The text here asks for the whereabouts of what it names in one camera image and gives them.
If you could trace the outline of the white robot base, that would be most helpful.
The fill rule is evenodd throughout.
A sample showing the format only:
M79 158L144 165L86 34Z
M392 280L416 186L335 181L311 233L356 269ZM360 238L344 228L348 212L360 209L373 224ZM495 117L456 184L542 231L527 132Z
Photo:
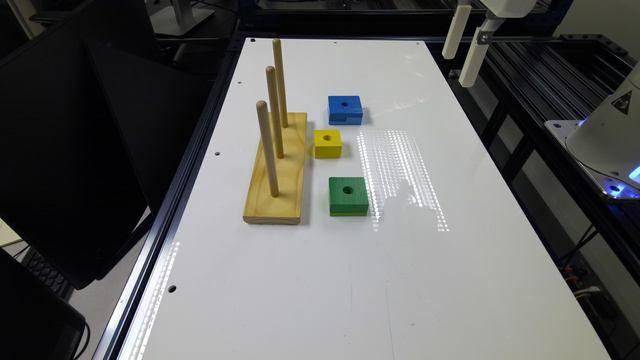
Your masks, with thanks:
M639 68L582 120L545 123L559 144L611 201L639 199Z

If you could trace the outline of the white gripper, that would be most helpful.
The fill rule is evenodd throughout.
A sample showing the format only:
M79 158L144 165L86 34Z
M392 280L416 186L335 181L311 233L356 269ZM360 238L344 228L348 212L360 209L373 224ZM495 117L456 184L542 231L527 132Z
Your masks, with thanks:
M486 19L474 33L463 68L459 75L459 84L464 88L472 87L478 77L494 33L504 23L502 18L523 18L529 14L537 0L480 0L496 17ZM456 56L464 29L471 14L470 3L458 3L442 49L445 60Z

